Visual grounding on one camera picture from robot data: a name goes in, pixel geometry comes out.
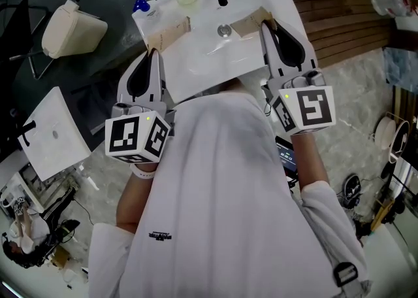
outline white shirt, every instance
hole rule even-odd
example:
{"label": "white shirt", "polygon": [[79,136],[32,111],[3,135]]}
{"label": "white shirt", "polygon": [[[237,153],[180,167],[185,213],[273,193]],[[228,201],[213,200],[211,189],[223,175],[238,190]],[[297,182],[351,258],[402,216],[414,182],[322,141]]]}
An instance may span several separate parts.
{"label": "white shirt", "polygon": [[45,241],[46,236],[50,233],[48,224],[43,220],[39,214],[30,216],[31,218],[31,235],[28,237],[25,233],[25,227],[23,227],[23,237],[20,239],[20,247],[25,254],[30,254],[34,251],[35,247],[39,246]]}
{"label": "white shirt", "polygon": [[[327,242],[366,280],[362,248],[335,192],[316,182],[301,197]],[[103,223],[93,230],[91,298],[339,293],[325,252],[291,198],[273,130],[245,93],[179,105],[137,233]]]}

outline person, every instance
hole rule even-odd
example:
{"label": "person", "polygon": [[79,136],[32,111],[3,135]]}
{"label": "person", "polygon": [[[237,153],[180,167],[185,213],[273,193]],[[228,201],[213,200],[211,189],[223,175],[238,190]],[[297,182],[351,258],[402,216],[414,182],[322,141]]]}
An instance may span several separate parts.
{"label": "person", "polygon": [[21,216],[16,215],[19,243],[8,240],[5,241],[3,243],[5,255],[18,265],[23,266],[28,260],[37,259],[40,256],[34,255],[34,253],[36,253],[36,248],[46,240],[51,232],[59,229],[58,235],[62,238],[73,231],[80,222],[76,220],[66,220],[63,224],[59,225],[58,220],[61,213],[74,199],[74,194],[78,189],[79,186],[71,180],[65,195],[58,198],[41,214],[28,214],[28,204],[24,202],[22,205],[24,229],[22,229]]}
{"label": "person", "polygon": [[175,136],[159,164],[138,164],[116,211],[89,249],[89,296],[332,297],[327,245],[367,281],[352,225],[329,186],[312,134],[292,136],[304,212],[291,191],[275,134],[237,81],[176,107]]}

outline white sink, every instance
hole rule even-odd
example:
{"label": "white sink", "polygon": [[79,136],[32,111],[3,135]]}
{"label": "white sink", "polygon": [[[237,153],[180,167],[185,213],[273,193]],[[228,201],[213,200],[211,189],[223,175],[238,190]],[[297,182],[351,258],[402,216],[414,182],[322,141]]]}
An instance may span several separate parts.
{"label": "white sink", "polygon": [[190,17],[186,33],[163,53],[167,89],[175,103],[217,84],[264,67],[259,32],[240,37],[234,30],[229,37],[217,34],[222,24],[243,19],[259,7],[273,17],[305,30],[292,0],[228,0],[226,7],[217,0],[198,0],[193,9],[180,7],[176,0],[158,0],[161,17],[157,23],[143,21],[140,32],[146,37]]}

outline beige trash bin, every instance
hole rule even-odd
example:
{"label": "beige trash bin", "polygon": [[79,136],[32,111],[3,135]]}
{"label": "beige trash bin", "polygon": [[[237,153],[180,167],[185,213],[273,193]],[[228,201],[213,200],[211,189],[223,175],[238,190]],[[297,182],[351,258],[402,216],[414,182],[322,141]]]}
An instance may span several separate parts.
{"label": "beige trash bin", "polygon": [[78,8],[68,0],[52,15],[42,37],[42,48],[47,56],[57,59],[96,49],[107,31],[107,23]]}

